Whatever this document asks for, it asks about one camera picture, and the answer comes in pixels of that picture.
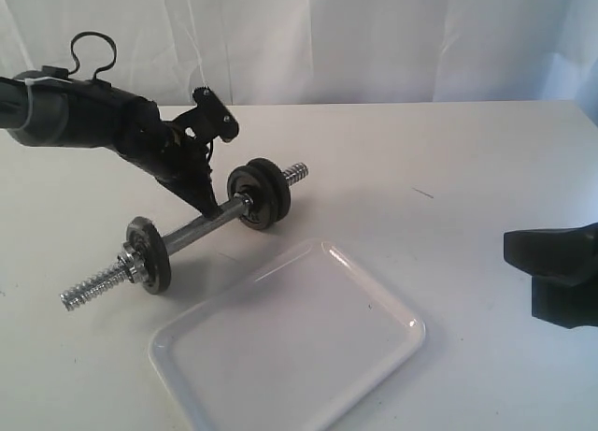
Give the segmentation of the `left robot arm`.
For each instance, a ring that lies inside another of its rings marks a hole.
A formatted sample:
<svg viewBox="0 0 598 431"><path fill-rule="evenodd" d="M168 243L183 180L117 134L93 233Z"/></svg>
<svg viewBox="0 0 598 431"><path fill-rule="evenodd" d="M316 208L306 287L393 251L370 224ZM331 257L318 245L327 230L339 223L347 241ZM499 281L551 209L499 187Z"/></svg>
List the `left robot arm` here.
<svg viewBox="0 0 598 431"><path fill-rule="evenodd" d="M166 121L143 96L46 66L1 80L1 126L28 147L106 148L203 216L221 212L209 165L216 131L200 108Z"/></svg>

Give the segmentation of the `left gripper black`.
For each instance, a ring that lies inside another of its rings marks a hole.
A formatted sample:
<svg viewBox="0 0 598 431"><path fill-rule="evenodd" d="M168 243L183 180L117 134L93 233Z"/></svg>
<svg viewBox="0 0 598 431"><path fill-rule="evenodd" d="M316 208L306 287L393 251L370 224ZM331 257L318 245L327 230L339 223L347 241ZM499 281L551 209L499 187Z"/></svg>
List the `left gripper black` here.
<svg viewBox="0 0 598 431"><path fill-rule="evenodd" d="M164 121L155 102L136 99L126 106L113 147L206 219L220 215L207 159L209 145L189 136L184 126Z"/></svg>

